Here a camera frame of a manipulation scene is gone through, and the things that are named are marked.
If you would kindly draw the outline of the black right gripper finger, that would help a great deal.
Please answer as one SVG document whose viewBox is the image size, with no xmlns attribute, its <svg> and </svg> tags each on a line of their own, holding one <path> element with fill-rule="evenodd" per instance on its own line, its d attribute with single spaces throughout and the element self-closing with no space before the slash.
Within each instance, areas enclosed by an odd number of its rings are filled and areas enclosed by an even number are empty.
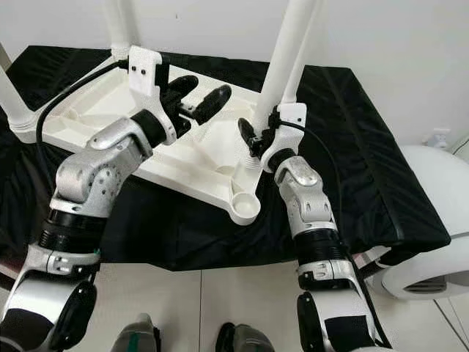
<svg viewBox="0 0 469 352">
<path fill-rule="evenodd" d="M 248 154 L 252 158 L 260 157 L 260 137 L 255 134 L 254 127 L 245 118 L 239 118 L 237 121 L 239 133 L 248 148 Z"/>
</svg>

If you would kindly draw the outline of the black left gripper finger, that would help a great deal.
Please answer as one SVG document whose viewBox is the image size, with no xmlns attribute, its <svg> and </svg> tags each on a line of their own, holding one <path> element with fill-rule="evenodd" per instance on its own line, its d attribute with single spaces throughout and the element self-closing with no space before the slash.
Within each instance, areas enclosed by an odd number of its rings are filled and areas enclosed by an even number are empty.
<svg viewBox="0 0 469 352">
<path fill-rule="evenodd" d="M 205 124 L 211 120 L 217 113 L 220 113 L 222 108 L 232 96 L 232 88 L 228 84 L 221 85 L 210 91 L 202 98 L 201 103 L 195 106 L 193 110 L 193 119 L 199 125 Z"/>
<path fill-rule="evenodd" d="M 194 75 L 182 75 L 166 85 L 166 104 L 178 105 L 200 83 Z"/>
</svg>

